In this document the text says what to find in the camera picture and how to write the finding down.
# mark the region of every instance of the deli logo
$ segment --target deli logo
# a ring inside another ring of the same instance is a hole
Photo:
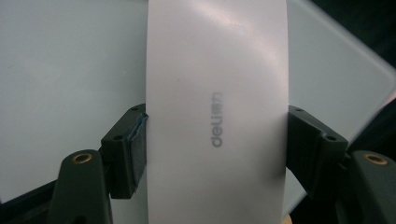
[[[221,147],[222,145],[222,119],[223,119],[223,98],[221,92],[213,92],[212,94],[212,145],[213,147]]]

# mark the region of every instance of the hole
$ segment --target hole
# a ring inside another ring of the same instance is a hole
[[[72,224],[86,224],[87,223],[87,218],[84,216],[79,216],[76,217],[75,220],[72,222]]]
[[[119,140],[122,139],[122,136],[121,135],[117,135],[117,136],[113,137],[113,139],[116,140],[116,141],[119,141]]]
[[[82,164],[92,159],[92,155],[90,153],[81,153],[77,156],[73,157],[73,163]]]
[[[364,155],[364,158],[366,158],[367,161],[370,161],[370,162],[372,162],[374,164],[377,164],[377,165],[386,165],[386,164],[388,164],[387,160],[385,160],[384,158],[382,158],[380,156],[377,156],[375,154],[366,154],[366,155]]]
[[[335,137],[333,136],[326,136],[327,139],[329,139],[330,141],[335,141],[337,140]]]

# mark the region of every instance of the black plastic part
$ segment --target black plastic part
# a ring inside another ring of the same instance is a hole
[[[305,196],[290,213],[294,224],[338,224],[334,201],[317,201]]]
[[[382,161],[369,160],[367,157]],[[396,163],[372,151],[355,151],[338,185],[340,224],[396,223]]]
[[[289,106],[287,166],[312,199],[329,200],[347,140],[301,108]]]
[[[101,154],[81,150],[62,162],[51,202],[49,224],[112,223]]]
[[[0,206],[0,223],[45,223],[55,181]]]
[[[146,158],[145,105],[129,109],[102,139],[99,151],[114,169],[113,199],[130,199],[144,173]]]
[[[375,119],[348,148],[374,151],[396,160],[396,99],[380,110]]]

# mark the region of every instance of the white surface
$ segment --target white surface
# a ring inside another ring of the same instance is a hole
[[[150,224],[281,222],[287,36],[285,1],[148,2]]]
[[[145,102],[146,29],[147,1],[0,1],[2,202]],[[147,223],[145,194],[113,201],[115,223]]]
[[[0,0],[2,202],[56,178],[66,155],[98,148],[145,101],[147,3]],[[288,17],[290,103],[353,139],[387,98],[394,70],[306,1],[289,0]],[[293,181],[284,211],[304,195]],[[147,223],[145,192],[113,201],[115,223]]]
[[[308,1],[288,1],[290,104],[353,141],[395,92],[395,70]],[[304,196],[287,173],[284,213]]]

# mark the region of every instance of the black plastic bracket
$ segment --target black plastic bracket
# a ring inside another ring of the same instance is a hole
[[[48,216],[49,223],[112,223],[102,155],[81,150],[62,162]]]
[[[372,151],[355,151],[340,164],[336,212],[340,224],[396,223],[396,163]]]
[[[347,140],[301,108],[289,106],[287,166],[312,199],[330,199]]]
[[[44,223],[56,181],[0,205],[0,223]]]
[[[104,162],[113,167],[111,198],[130,199],[145,171],[146,105],[129,109],[102,139],[99,149]]]

